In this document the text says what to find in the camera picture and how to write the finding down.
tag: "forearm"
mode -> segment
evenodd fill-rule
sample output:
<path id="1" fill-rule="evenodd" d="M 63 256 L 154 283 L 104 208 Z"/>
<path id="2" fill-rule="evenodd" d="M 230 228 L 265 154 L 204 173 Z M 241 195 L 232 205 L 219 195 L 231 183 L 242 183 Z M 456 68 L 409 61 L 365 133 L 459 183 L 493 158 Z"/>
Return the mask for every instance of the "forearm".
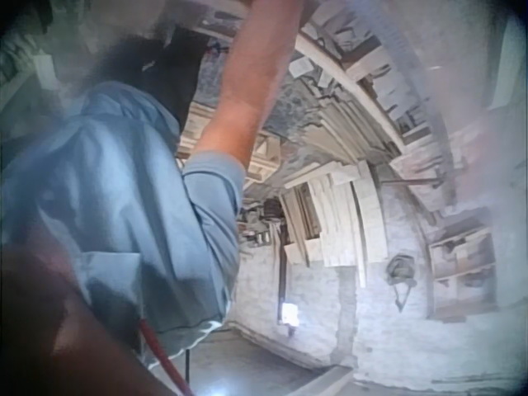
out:
<path id="1" fill-rule="evenodd" d="M 228 153 L 248 166 L 295 47 L 304 0 L 254 0 L 224 69 L 219 106 L 196 151 Z"/>

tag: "person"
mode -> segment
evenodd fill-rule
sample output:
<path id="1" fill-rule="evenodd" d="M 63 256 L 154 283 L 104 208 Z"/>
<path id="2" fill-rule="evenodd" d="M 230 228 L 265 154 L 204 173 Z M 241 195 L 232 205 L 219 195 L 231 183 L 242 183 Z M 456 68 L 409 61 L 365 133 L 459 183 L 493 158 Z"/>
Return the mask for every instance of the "person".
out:
<path id="1" fill-rule="evenodd" d="M 2 371 L 14 394 L 171 394 L 139 363 L 139 321 L 168 355 L 224 321 L 245 172 L 303 5 L 252 2 L 182 169 L 174 154 L 207 46 L 182 29 L 165 49 L 126 40 L 59 130 L 7 165 Z"/>

